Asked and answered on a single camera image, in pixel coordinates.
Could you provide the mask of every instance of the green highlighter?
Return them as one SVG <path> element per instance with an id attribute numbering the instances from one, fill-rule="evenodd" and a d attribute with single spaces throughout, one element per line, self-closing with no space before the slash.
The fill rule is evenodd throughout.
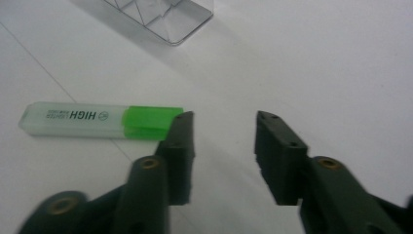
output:
<path id="1" fill-rule="evenodd" d="M 181 107 L 35 102 L 19 126 L 36 136 L 163 140 Z"/>

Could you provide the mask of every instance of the white surface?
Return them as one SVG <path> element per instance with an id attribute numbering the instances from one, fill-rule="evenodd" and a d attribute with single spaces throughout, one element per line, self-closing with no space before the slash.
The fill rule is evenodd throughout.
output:
<path id="1" fill-rule="evenodd" d="M 413 193 L 412 22 L 407 0 L 216 0 L 214 18 L 169 47 L 103 1 L 1 1 L 1 233 L 59 191 L 105 193 L 156 146 L 28 136 L 18 121 L 38 100 L 195 111 L 192 203 L 172 209 L 172 233 L 302 233 L 254 162 L 257 110 L 403 205 Z"/>

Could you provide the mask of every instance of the green cap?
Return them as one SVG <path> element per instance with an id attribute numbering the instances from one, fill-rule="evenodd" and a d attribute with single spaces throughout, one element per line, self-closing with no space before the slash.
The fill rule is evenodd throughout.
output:
<path id="1" fill-rule="evenodd" d="M 130 106 L 122 119 L 125 137 L 163 140 L 173 119 L 181 113 L 180 107 Z"/>

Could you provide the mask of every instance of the brass screw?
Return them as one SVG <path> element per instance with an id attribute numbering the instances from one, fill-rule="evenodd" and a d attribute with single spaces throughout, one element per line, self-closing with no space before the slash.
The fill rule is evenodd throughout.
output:
<path id="1" fill-rule="evenodd" d="M 47 208 L 50 215 L 61 215 L 75 208 L 79 200 L 75 197 L 64 197 L 53 201 Z"/>
<path id="2" fill-rule="evenodd" d="M 334 159 L 331 158 L 320 158 L 318 159 L 318 162 L 325 168 L 328 168 L 330 170 L 337 170 L 341 168 L 341 164 Z"/>
<path id="3" fill-rule="evenodd" d="M 145 159 L 140 163 L 143 169 L 153 169 L 159 166 L 159 161 L 156 159 Z"/>

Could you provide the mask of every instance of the clear plastic box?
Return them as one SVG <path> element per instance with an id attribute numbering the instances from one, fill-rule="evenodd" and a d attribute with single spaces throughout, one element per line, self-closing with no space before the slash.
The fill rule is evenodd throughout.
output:
<path id="1" fill-rule="evenodd" d="M 171 45 L 178 45 L 213 15 L 213 0 L 105 0 Z"/>

